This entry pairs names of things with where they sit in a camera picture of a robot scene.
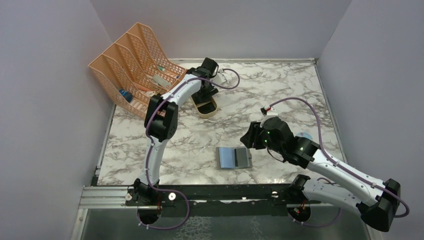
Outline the grey leather card holder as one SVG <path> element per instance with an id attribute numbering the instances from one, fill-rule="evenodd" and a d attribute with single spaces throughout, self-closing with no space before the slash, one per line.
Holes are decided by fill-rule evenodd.
<path id="1" fill-rule="evenodd" d="M 239 170 L 239 169 L 250 169 L 253 167 L 252 154 L 249 149 L 249 166 L 238 168 L 235 166 L 235 149 L 246 148 L 246 147 L 217 147 L 216 148 L 216 161 L 218 170 Z"/>

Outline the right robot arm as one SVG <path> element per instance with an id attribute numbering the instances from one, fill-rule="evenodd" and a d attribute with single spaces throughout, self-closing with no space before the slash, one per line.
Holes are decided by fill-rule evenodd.
<path id="1" fill-rule="evenodd" d="M 288 188 L 287 197 L 294 203 L 319 201 L 349 210 L 381 232 L 388 232 L 400 205 L 401 185 L 371 177 L 329 155 L 313 140 L 294 135 L 279 117 L 251 122 L 240 141 L 248 149 L 272 150 L 283 162 L 318 173 L 334 185 L 299 174 Z"/>

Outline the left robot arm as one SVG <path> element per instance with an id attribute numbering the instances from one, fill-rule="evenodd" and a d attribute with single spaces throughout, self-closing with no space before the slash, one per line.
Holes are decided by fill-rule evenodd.
<path id="1" fill-rule="evenodd" d="M 176 133 L 179 107 L 191 100 L 201 118 L 216 114 L 218 107 L 213 95 L 218 93 L 218 89 L 211 81 L 218 70 L 218 63 L 206 57 L 200 66 L 190 68 L 167 93 L 150 98 L 144 120 L 149 143 L 144 170 L 134 181 L 134 189 L 130 192 L 133 201 L 149 206 L 159 198 L 156 188 L 160 181 L 161 161 L 167 142 Z"/>

